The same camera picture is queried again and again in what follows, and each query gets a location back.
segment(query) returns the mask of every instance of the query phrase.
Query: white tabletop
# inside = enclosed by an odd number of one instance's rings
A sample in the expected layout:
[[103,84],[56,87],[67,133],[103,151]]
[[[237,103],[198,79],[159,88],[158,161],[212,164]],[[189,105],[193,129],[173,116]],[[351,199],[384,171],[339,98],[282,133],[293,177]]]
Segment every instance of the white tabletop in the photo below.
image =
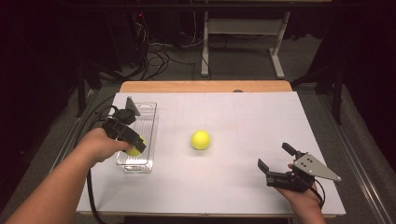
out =
[[[118,93],[124,108],[156,102],[160,116],[151,174],[125,174],[116,158],[92,168],[96,208],[106,214],[292,216],[289,203],[266,186],[258,168],[285,173],[294,159],[287,142],[325,163],[296,92]],[[195,150],[191,134],[211,135],[206,150]],[[335,185],[318,178],[326,190],[323,214],[345,213]],[[78,212],[91,212],[86,186]]]

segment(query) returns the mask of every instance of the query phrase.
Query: clear plastic container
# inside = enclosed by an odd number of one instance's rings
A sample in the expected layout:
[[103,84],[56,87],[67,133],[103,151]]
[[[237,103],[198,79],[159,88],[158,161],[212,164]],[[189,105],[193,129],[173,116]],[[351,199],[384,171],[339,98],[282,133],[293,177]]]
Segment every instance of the clear plastic container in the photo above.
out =
[[135,105],[140,112],[140,116],[136,117],[136,121],[129,127],[144,139],[146,149],[138,156],[128,156],[125,152],[118,152],[117,165],[122,166],[127,174],[148,174],[151,173],[154,159],[158,127],[157,104],[135,103]]

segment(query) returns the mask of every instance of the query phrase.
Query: tennis ball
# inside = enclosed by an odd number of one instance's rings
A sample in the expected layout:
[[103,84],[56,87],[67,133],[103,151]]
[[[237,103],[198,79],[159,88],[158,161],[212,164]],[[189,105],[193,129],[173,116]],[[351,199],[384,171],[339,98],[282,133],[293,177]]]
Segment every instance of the tennis ball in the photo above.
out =
[[210,136],[203,130],[198,130],[191,136],[191,144],[195,149],[206,149],[210,144]]
[[[140,138],[143,139],[143,144],[146,144],[145,138],[142,137],[142,136],[140,136]],[[131,149],[126,150],[125,153],[128,156],[133,156],[133,157],[134,156],[139,156],[140,154],[142,154],[142,153],[139,152],[139,150],[137,150],[137,148],[135,146],[133,148],[131,148]]]

